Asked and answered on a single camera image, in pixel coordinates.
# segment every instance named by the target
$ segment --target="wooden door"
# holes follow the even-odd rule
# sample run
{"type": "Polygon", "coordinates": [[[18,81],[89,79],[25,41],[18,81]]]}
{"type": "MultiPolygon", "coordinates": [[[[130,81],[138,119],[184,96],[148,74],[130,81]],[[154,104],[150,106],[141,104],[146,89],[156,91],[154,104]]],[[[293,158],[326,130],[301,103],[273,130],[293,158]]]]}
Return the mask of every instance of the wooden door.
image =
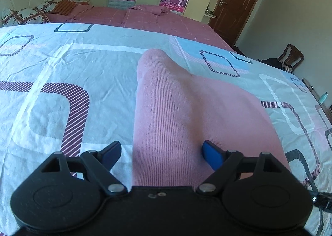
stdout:
{"type": "Polygon", "coordinates": [[[231,47],[242,31],[257,0],[219,0],[209,25],[231,47]]]}

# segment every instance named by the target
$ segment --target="white shelf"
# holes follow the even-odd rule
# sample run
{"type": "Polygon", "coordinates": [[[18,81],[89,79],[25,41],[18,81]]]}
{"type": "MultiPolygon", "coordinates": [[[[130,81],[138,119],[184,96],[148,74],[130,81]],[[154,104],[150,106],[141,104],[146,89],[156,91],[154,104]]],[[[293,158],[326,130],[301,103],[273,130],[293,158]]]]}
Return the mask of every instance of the white shelf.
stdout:
{"type": "Polygon", "coordinates": [[[206,17],[210,17],[210,18],[217,18],[217,16],[210,15],[210,14],[204,14],[204,16],[206,16],[206,17]]]}

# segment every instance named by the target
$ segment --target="folded pink blanket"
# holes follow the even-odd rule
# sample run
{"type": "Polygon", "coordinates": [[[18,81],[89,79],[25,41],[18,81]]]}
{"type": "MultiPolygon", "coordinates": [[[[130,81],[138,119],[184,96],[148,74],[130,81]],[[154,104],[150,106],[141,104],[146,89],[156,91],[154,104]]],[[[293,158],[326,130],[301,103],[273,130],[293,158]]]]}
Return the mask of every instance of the folded pink blanket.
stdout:
{"type": "Polygon", "coordinates": [[[153,6],[153,5],[138,5],[131,7],[134,10],[142,10],[142,11],[147,11],[155,15],[161,15],[162,13],[169,13],[171,12],[168,8],[166,7],[160,7],[160,6],[153,6]]]}
{"type": "Polygon", "coordinates": [[[226,82],[194,76],[159,49],[137,66],[133,185],[198,186],[213,170],[201,146],[210,140],[245,156],[272,153],[288,169],[261,102],[226,82]]]}

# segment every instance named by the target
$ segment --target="blue bottle on shelf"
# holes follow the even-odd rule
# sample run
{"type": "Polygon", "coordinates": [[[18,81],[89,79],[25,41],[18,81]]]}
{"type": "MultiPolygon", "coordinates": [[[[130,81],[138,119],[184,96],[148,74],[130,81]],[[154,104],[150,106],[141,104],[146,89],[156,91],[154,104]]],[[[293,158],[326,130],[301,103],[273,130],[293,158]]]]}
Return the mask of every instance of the blue bottle on shelf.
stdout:
{"type": "Polygon", "coordinates": [[[324,103],[324,101],[327,99],[327,96],[328,96],[329,94],[326,92],[325,94],[323,94],[322,96],[321,96],[321,98],[318,100],[318,102],[320,103],[320,104],[323,104],[324,103]]]}

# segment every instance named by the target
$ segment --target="chair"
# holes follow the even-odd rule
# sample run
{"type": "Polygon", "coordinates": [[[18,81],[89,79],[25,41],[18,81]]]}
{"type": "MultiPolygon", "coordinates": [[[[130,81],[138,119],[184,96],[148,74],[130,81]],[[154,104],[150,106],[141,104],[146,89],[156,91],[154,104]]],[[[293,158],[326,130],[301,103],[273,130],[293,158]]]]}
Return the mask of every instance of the chair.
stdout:
{"type": "Polygon", "coordinates": [[[300,58],[300,61],[298,61],[294,66],[292,66],[292,71],[294,72],[295,68],[297,68],[303,62],[304,55],[294,45],[288,44],[283,54],[278,58],[279,61],[282,61],[282,59],[286,56],[289,48],[291,49],[289,52],[289,56],[284,61],[286,65],[292,66],[292,64],[300,58]]]}

